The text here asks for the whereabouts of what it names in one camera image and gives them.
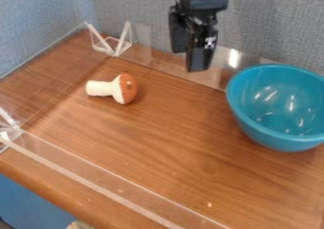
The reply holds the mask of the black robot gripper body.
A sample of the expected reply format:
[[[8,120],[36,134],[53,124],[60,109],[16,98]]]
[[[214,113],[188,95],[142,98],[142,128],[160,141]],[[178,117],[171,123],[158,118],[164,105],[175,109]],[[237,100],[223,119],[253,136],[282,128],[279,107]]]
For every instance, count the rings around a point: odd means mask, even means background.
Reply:
[[[187,40],[194,36],[194,44],[217,44],[217,13],[226,10],[229,0],[174,0],[168,15],[176,13],[186,24]]]

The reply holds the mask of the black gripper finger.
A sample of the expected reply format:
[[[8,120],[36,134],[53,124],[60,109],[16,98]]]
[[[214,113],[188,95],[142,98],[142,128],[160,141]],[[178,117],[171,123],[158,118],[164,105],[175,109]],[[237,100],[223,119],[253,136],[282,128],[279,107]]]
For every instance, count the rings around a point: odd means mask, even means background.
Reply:
[[[184,21],[176,13],[168,15],[168,26],[172,53],[182,53],[186,51],[187,32]]]
[[[186,51],[186,67],[188,72],[209,69],[215,52],[215,43],[188,44]]]

